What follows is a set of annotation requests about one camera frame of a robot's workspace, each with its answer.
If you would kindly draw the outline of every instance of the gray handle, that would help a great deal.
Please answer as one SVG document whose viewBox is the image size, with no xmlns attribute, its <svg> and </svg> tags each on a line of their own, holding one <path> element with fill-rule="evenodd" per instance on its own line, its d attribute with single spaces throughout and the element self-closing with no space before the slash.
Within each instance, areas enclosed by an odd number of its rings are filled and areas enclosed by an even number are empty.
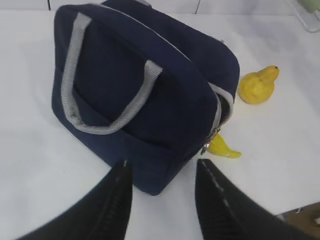
<svg viewBox="0 0 320 240">
<path fill-rule="evenodd" d="M 112 122 L 109 126 L 90 126 L 85 124 L 81 118 L 78 105 L 72 94 L 72 90 L 85 31 L 91 20 L 92 19 L 88 16 L 78 13 L 73 23 L 72 35 L 61 83 L 62 107 L 66 119 L 76 129 L 88 134 L 108 135 L 123 128 L 136 116 L 136 114 L 145 105 L 155 85 L 155 82 L 163 69 L 151 60 L 147 60 L 144 66 L 143 84 L 136 96 L 132 99 L 128 106 L 126 106 L 118 119 Z"/>
</svg>

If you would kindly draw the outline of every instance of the yellow banana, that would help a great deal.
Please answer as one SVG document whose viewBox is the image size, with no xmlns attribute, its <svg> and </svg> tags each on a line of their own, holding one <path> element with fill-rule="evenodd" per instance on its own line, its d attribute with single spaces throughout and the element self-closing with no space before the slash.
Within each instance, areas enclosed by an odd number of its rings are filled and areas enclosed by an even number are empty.
<svg viewBox="0 0 320 240">
<path fill-rule="evenodd" d="M 239 84 L 239 95 L 248 104 L 260 104 L 267 101 L 275 90 L 275 81 L 279 76 L 277 66 L 268 66 L 259 72 L 245 75 Z"/>
<path fill-rule="evenodd" d="M 241 156 L 241 152 L 231 150 L 227 146 L 227 144 L 225 143 L 224 139 L 222 138 L 222 136 L 220 134 L 218 134 L 217 136 L 214 137 L 214 139 L 212 140 L 212 142 L 208 148 L 208 152 L 210 152 L 214 155 L 227 157 L 230 159 L 236 159 Z"/>
</svg>

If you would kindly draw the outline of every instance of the plastic fruit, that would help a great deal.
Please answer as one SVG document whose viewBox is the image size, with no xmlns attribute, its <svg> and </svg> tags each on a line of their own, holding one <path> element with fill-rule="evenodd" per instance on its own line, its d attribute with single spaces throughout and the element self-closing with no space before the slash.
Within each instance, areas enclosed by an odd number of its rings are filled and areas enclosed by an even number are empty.
<svg viewBox="0 0 320 240">
<path fill-rule="evenodd" d="M 227 158 L 231 158 L 231 159 L 236 159 L 241 156 L 241 152 L 231 150 L 227 146 L 227 144 L 225 143 L 225 140 L 223 139 L 223 137 L 220 134 L 218 134 L 217 136 L 214 137 L 214 139 L 212 140 L 212 142 L 207 150 L 209 153 L 212 153 L 214 155 L 227 157 Z"/>
<path fill-rule="evenodd" d="M 299 0 L 299 2 L 310 14 L 320 10 L 320 0 Z"/>
<path fill-rule="evenodd" d="M 245 75 L 239 84 L 239 95 L 248 104 L 261 104 L 267 101 L 275 90 L 279 76 L 277 66 L 268 66 L 259 72 Z"/>
</svg>

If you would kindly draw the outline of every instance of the zipper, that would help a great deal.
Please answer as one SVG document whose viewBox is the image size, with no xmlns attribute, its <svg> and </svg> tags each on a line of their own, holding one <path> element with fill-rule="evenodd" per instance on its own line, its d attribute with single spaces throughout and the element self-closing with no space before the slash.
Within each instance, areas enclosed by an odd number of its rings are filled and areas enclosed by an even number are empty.
<svg viewBox="0 0 320 240">
<path fill-rule="evenodd" d="M 188 59 L 190 62 L 191 60 L 182 52 L 180 51 L 175 45 L 173 45 L 171 42 L 169 42 L 167 39 L 165 39 L 163 36 L 161 36 L 159 33 L 157 33 L 156 31 L 154 31 L 153 29 L 151 29 L 150 27 L 148 27 L 147 25 L 143 24 L 142 22 L 138 21 L 137 19 L 135 19 L 134 17 L 122 12 L 122 11 L 119 11 L 119 10 L 116 10 L 112 7 L 109 7 L 109 6 L 106 6 L 106 5 L 103 5 L 103 4 L 99 4 L 99 3 L 90 3 L 91 5 L 95 5 L 95 6 L 98 6 L 98 7 L 101 7 L 101 8 L 106 8 L 106 9 L 109 9 L 109 10 L 113 10 L 113 11 L 116 11 L 120 14 L 123 14 L 125 16 L 127 16 L 128 18 L 134 20 L 135 22 L 141 24 L 142 26 L 144 26 L 145 28 L 149 29 L 150 31 L 154 32 L 157 36 L 159 36 L 161 39 L 163 39 L 164 41 L 166 41 L 168 44 L 170 44 L 175 50 L 177 50 L 180 54 L 182 54 L 186 59 Z M 229 94 L 231 96 L 231 94 L 225 90 L 223 90 L 222 88 L 208 82 L 209 86 L 211 87 L 213 93 L 215 94 L 215 97 L 216 97 L 216 100 L 217 100 L 217 108 L 216 108 L 216 112 L 215 112 L 215 117 L 214 117 L 214 120 L 212 122 L 212 128 L 211 128 L 211 131 L 210 131 L 210 134 L 209 136 L 207 137 L 206 141 L 205 141 L 205 144 L 204 146 L 202 147 L 201 149 L 201 155 L 204 154 L 207 149 L 209 148 L 212 140 L 218 135 L 219 131 L 221 130 L 221 125 L 224 124 L 226 121 L 220 123 L 221 121 L 221 116 L 222 116 L 222 105 L 221 105 L 221 101 L 218 97 L 218 93 L 222 93 L 220 94 L 222 97 L 224 97 L 225 99 L 227 99 L 228 103 L 229 103 L 229 107 L 230 107 L 230 113 L 229 113 L 229 116 L 227 119 L 230 118 L 231 116 L 231 113 L 232 113 L 232 107 L 233 107 L 233 104 L 230 104 L 230 101 L 228 100 L 229 99 L 229 96 L 226 97 L 225 95 Z"/>
</svg>

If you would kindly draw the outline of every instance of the navy blue bag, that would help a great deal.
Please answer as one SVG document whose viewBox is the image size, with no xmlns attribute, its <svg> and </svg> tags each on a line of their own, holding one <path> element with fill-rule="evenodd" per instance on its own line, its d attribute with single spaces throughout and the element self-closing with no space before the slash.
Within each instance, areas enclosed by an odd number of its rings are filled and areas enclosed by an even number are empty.
<svg viewBox="0 0 320 240">
<path fill-rule="evenodd" d="M 159 194 L 231 116 L 239 64 L 220 41 L 135 0 L 62 6 L 52 109 L 110 166 Z"/>
</svg>

